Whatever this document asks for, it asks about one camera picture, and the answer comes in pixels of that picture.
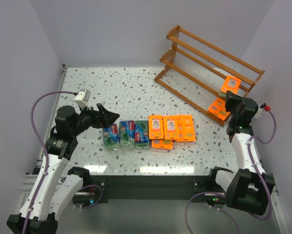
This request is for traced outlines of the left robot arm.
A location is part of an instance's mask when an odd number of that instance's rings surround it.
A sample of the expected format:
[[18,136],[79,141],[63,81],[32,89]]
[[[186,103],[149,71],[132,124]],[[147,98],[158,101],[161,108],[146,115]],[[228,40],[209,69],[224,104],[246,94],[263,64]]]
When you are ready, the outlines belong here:
[[37,179],[18,214],[11,214],[7,226],[15,234],[54,234],[58,220],[76,192],[92,187],[88,169],[73,167],[57,189],[63,170],[78,145],[77,136],[88,128],[110,127],[120,116],[97,104],[98,110],[83,108],[76,113],[72,106],[57,110],[55,127],[45,144]]

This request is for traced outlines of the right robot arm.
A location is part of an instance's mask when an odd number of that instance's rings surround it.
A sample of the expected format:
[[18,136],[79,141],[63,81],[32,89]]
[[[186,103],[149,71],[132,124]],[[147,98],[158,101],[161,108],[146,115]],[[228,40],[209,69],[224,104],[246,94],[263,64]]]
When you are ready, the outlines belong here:
[[226,205],[251,214],[259,220],[266,220],[264,213],[271,214],[271,193],[275,186],[273,176],[268,175],[261,164],[256,141],[269,144],[254,135],[251,121],[263,111],[271,113],[267,104],[258,106],[247,97],[228,91],[225,110],[231,114],[227,126],[229,142],[237,158],[238,170],[214,167],[205,180],[205,187],[220,187],[225,192]]

